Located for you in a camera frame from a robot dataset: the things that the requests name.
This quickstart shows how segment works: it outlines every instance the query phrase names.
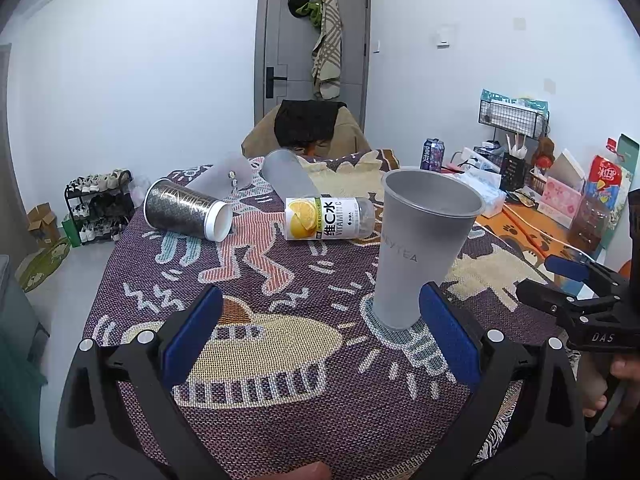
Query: pen holder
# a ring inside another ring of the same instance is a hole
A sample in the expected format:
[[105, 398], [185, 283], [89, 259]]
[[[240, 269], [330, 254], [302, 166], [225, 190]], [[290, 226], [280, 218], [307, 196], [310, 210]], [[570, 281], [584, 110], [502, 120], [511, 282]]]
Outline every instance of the pen holder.
[[524, 186], [524, 176], [527, 163], [523, 158], [517, 158], [505, 153], [500, 168], [500, 189], [503, 191], [515, 191]]

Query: purple can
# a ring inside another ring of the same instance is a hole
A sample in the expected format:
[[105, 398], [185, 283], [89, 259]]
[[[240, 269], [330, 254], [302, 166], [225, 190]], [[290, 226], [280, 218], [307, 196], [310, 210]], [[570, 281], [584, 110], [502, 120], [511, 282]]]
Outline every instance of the purple can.
[[422, 149], [420, 169], [440, 173], [444, 159], [444, 142], [439, 139], [427, 139]]

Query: orange desk mat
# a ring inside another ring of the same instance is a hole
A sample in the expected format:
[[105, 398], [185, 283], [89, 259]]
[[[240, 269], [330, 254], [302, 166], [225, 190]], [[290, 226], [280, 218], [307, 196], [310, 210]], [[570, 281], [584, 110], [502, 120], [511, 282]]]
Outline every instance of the orange desk mat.
[[[556, 256], [561, 256], [570, 260], [573, 258], [571, 251], [567, 250], [564, 243], [558, 243], [546, 235], [550, 235], [553, 238], [566, 242], [568, 229], [561, 226], [548, 216], [538, 212], [535, 208], [511, 204], [508, 204], [508, 207], [528, 223], [538, 229], [541, 229], [543, 233], [540, 233], [526, 225], [521, 219], [514, 215], [513, 212], [509, 210], [506, 210], [505, 212], [506, 208], [503, 208], [500, 213], [491, 218], [479, 216], [476, 219], [476, 222], [491, 231], [509, 246], [516, 249], [518, 252], [521, 252], [524, 259], [559, 285], [560, 283], [556, 276], [545, 269], [543, 265], [544, 257], [549, 256], [550, 254], [555, 254]], [[540, 254], [540, 251], [535, 247], [535, 245], [527, 239], [527, 235], [536, 245], [538, 245], [543, 254]]]

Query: blue gripper pad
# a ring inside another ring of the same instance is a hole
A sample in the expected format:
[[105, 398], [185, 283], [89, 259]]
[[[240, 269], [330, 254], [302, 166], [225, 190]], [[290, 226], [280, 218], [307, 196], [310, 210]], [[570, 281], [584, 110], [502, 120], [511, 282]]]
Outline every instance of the blue gripper pad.
[[456, 380], [473, 392], [480, 383], [479, 349], [453, 316], [445, 301], [426, 283], [420, 290], [420, 314], [436, 339]]
[[222, 291], [212, 286], [197, 304], [162, 353], [161, 381], [171, 389], [187, 380], [196, 359], [222, 315]]
[[589, 269], [586, 265], [565, 260], [560, 256], [547, 256], [545, 259], [545, 269], [554, 274], [565, 276], [574, 282], [584, 282], [589, 277]]

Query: lemon image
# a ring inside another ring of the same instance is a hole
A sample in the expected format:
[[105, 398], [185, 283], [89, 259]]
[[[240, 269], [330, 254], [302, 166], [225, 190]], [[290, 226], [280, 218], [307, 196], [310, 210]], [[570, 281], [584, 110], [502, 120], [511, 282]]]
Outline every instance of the lemon image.
[[307, 238], [316, 231], [316, 208], [304, 200], [297, 200], [289, 204], [293, 211], [289, 229], [294, 238]]

